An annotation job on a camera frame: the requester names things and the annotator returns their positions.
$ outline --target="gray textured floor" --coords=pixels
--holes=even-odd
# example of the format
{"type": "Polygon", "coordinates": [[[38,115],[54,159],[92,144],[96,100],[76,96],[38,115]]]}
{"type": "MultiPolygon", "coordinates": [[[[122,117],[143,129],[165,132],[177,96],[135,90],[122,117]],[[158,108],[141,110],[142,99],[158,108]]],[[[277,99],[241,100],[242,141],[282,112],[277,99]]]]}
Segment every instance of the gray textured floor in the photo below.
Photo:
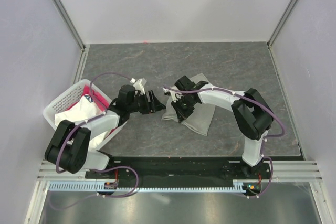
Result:
{"type": "MultiPolygon", "coordinates": [[[[93,79],[106,71],[118,71],[133,78],[147,79],[166,104],[162,85],[173,85],[183,75],[203,73],[219,87],[232,90],[257,89],[288,129],[281,139],[270,139],[267,155],[300,155],[290,126],[288,112],[271,58],[264,42],[171,43],[91,45],[83,79],[93,79]]],[[[118,95],[125,79],[104,76],[96,85],[110,98],[118,95]]],[[[208,136],[201,136],[173,121],[161,121],[164,112],[150,115],[133,113],[124,129],[104,148],[120,156],[235,156],[243,153],[243,135],[234,116],[216,108],[208,136]]],[[[279,132],[274,123],[271,132],[279,132]]]]}

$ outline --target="white laundry basket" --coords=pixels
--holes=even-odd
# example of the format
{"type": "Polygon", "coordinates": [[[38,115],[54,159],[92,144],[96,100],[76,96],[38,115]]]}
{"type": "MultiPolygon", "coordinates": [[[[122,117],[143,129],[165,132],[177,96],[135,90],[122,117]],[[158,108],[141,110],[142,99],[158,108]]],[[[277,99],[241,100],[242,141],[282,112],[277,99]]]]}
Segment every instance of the white laundry basket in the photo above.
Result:
{"type": "MultiPolygon", "coordinates": [[[[54,130],[57,128],[55,126],[55,114],[66,111],[73,104],[79,102],[85,85],[89,86],[90,81],[81,80],[77,82],[45,107],[43,110],[43,116],[54,130]]],[[[112,102],[112,100],[100,89],[98,89],[96,85],[92,84],[92,89],[99,92],[105,98],[105,100],[108,101],[108,103],[112,102]]]]}

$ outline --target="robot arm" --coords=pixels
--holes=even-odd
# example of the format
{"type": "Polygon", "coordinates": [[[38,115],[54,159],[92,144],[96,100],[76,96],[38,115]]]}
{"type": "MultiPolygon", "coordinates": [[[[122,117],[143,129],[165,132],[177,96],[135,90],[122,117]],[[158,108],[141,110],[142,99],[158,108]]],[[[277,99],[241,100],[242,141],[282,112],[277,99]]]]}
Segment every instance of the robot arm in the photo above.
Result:
{"type": "Polygon", "coordinates": [[[101,152],[89,152],[91,139],[105,131],[116,129],[113,133],[127,122],[131,113],[140,112],[150,114],[165,106],[155,97],[152,90],[145,92],[146,80],[139,79],[134,85],[123,85],[107,111],[94,116],[84,122],[70,122],[63,120],[58,125],[45,152],[45,159],[56,164],[57,157],[61,152],[66,139],[73,140],[72,144],[66,143],[61,153],[59,166],[70,173],[76,173],[80,169],[105,169],[109,157],[101,152]]]}
{"type": "MultiPolygon", "coordinates": [[[[251,167],[259,164],[262,159],[260,154],[262,140],[267,135],[273,122],[273,118],[267,112],[235,95],[214,90],[217,87],[205,81],[195,84],[188,77],[183,76],[175,83],[175,86],[181,91],[208,89],[207,91],[188,94],[174,91],[167,93],[167,90],[165,90],[166,94],[172,96],[171,105],[176,111],[179,122],[187,119],[193,113],[196,103],[213,104],[233,112],[238,127],[245,136],[243,161],[251,167]]],[[[249,89],[246,92],[234,91],[234,93],[248,97],[269,108],[260,93],[255,89],[249,89]]]]}

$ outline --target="white panel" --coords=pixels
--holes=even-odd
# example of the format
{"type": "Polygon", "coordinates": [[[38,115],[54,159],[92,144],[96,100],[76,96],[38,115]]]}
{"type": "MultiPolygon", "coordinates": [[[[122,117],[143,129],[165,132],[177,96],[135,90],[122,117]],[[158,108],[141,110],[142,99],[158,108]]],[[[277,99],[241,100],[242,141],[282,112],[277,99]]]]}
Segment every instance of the white panel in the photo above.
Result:
{"type": "Polygon", "coordinates": [[[299,0],[274,52],[305,154],[336,206],[336,0],[299,0]]]}
{"type": "Polygon", "coordinates": [[[70,86],[80,49],[51,0],[0,6],[0,222],[16,224],[53,133],[43,108],[70,86]]]}
{"type": "Polygon", "coordinates": [[[289,0],[62,0],[87,44],[266,41],[289,0]]]}

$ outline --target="gray cloth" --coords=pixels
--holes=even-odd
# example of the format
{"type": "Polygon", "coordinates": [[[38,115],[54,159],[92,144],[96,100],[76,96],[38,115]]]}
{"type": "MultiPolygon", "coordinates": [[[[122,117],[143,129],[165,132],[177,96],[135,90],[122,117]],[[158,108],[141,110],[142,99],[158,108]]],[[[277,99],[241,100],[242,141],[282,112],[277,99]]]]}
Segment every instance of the gray cloth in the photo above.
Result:
{"type": "MultiPolygon", "coordinates": [[[[191,77],[190,79],[195,83],[198,83],[199,81],[208,81],[202,73],[191,77]]],[[[166,112],[163,114],[162,120],[174,120],[175,122],[178,122],[176,112],[171,106],[172,101],[172,97],[169,97],[166,112]]],[[[190,130],[200,135],[207,136],[214,112],[215,105],[197,103],[195,104],[194,113],[192,113],[181,124],[187,126],[190,130]]]]}

